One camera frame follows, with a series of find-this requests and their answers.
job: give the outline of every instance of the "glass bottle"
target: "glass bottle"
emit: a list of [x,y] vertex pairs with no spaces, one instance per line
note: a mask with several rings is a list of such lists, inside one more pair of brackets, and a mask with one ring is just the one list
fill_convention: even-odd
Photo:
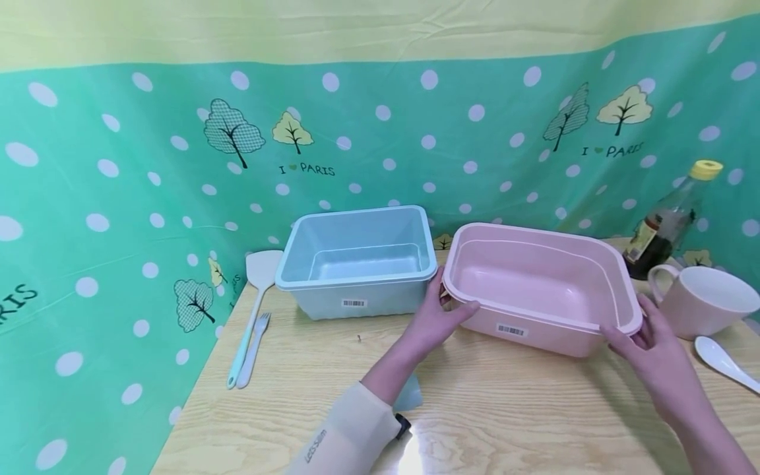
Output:
[[701,213],[707,184],[722,169],[723,165],[713,160],[697,160],[683,182],[647,213],[622,253],[632,278],[646,280],[649,270],[667,261],[678,248]]

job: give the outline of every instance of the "light blue plastic container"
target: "light blue plastic container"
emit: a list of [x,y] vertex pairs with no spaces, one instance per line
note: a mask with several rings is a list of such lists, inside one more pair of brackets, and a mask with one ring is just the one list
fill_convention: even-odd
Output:
[[438,264],[419,206],[309,214],[293,224],[274,283],[312,319],[413,313]]

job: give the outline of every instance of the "mug handle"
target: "mug handle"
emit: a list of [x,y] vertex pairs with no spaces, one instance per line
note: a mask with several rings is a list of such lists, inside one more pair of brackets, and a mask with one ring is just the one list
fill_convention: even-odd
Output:
[[649,270],[649,273],[647,274],[647,283],[649,283],[649,288],[652,289],[654,302],[658,305],[660,305],[665,298],[665,294],[663,293],[662,289],[657,285],[657,275],[660,273],[660,271],[670,274],[673,280],[677,279],[678,275],[681,273],[681,271],[670,264],[656,265]]

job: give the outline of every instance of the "yellow bottle cap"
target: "yellow bottle cap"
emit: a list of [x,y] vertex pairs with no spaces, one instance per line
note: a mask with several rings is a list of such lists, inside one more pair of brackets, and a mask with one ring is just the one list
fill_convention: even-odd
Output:
[[723,169],[723,164],[714,160],[697,160],[694,162],[689,176],[695,180],[709,182],[714,179]]

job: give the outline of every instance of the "bottle label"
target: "bottle label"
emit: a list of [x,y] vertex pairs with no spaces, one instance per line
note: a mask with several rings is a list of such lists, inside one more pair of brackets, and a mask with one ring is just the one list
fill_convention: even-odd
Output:
[[657,228],[651,226],[647,220],[643,220],[636,230],[633,239],[625,247],[622,255],[631,264],[634,264],[649,247],[649,243],[657,235]]

